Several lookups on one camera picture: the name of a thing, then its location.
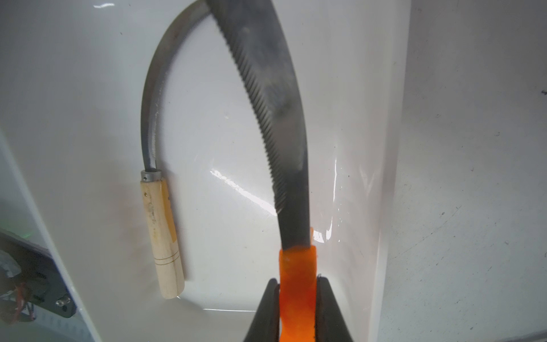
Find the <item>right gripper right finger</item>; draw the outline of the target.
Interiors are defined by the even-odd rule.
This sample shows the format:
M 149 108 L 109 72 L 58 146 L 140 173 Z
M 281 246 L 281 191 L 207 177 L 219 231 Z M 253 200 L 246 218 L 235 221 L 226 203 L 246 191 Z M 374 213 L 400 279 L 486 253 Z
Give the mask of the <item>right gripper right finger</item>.
M 319 276 L 316 285 L 316 341 L 352 342 L 330 282 Z

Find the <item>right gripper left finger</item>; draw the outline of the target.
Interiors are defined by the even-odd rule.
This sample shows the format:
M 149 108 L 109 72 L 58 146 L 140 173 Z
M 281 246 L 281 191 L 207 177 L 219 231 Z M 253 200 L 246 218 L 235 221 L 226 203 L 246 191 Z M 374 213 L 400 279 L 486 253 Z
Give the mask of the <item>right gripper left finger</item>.
M 279 283 L 273 278 L 266 285 L 243 342 L 278 342 L 279 330 Z

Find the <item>orange handle sickle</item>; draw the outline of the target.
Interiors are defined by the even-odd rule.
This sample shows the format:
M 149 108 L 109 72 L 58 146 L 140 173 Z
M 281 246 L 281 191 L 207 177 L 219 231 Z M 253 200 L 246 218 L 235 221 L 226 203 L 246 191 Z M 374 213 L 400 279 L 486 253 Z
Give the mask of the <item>orange handle sickle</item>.
M 272 1 L 208 1 L 262 133 L 279 223 L 281 341 L 316 339 L 306 124 L 295 69 Z

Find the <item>white rectangular storage tray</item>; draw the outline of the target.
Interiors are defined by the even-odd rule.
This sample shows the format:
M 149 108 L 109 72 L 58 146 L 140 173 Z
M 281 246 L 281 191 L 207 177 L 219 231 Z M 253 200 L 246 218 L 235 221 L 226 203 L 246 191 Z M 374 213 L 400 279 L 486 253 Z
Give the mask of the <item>white rectangular storage tray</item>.
M 276 1 L 306 116 L 313 243 L 376 341 L 409 1 Z M 1 3 L 1 228 L 52 254 L 97 341 L 241 341 L 281 247 L 262 137 L 213 18 L 159 116 L 185 290 L 163 299 L 140 192 L 152 56 L 188 1 Z

